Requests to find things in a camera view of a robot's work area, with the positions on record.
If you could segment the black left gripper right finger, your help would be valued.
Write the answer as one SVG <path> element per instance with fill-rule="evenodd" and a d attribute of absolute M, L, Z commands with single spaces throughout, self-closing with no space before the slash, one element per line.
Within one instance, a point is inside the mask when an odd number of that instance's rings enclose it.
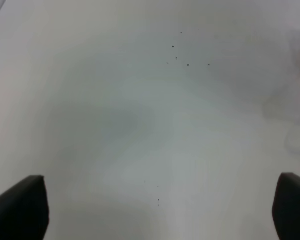
<path fill-rule="evenodd" d="M 288 172 L 280 175 L 272 218 L 280 240 L 300 240 L 300 176 Z"/>

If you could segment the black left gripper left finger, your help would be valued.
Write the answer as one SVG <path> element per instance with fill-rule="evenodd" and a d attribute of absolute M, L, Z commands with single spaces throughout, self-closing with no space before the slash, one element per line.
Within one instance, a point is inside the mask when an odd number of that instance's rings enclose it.
<path fill-rule="evenodd" d="M 49 223 L 42 175 L 30 175 L 0 195 L 0 240 L 43 240 Z"/>

